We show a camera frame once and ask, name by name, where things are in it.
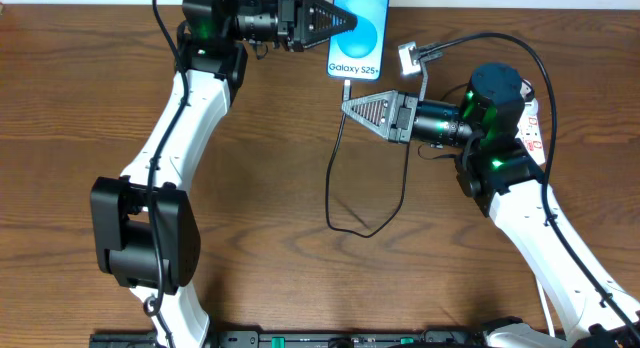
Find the blue Galaxy smartphone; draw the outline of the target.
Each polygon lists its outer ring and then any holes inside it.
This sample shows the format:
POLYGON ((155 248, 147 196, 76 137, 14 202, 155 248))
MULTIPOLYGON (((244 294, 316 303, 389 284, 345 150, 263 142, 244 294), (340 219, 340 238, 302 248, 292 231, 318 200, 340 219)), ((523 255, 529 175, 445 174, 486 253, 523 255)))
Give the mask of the blue Galaxy smartphone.
POLYGON ((376 81, 381 75, 390 0, 333 0, 357 18, 356 27, 330 39, 326 71, 337 79, 376 81))

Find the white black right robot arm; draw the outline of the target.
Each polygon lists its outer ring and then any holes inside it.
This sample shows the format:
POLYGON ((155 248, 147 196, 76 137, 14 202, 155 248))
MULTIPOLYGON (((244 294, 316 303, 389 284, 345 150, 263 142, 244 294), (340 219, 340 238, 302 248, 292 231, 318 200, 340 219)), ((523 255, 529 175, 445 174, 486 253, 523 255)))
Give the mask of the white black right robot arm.
POLYGON ((639 302, 604 269, 563 213, 545 175, 550 154, 525 138, 537 101, 512 67, 477 68, 460 105, 390 90, 352 97, 341 110, 383 139, 460 148, 457 180, 514 244, 558 315, 563 333, 532 329, 518 318, 491 322, 480 333, 490 347, 636 347, 639 302))

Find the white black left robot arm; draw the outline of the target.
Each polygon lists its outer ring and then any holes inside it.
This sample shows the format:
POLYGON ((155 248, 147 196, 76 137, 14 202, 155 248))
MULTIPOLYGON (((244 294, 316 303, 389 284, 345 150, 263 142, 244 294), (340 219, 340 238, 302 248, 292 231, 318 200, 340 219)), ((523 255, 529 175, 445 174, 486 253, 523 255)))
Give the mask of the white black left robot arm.
POLYGON ((172 91, 134 160, 90 192, 97 263, 128 288, 149 333, 97 333, 93 347, 206 347, 210 317, 193 284, 201 237, 189 201, 207 143, 243 84, 248 57, 270 48, 301 52, 356 27, 326 0, 183 0, 167 36, 172 91))

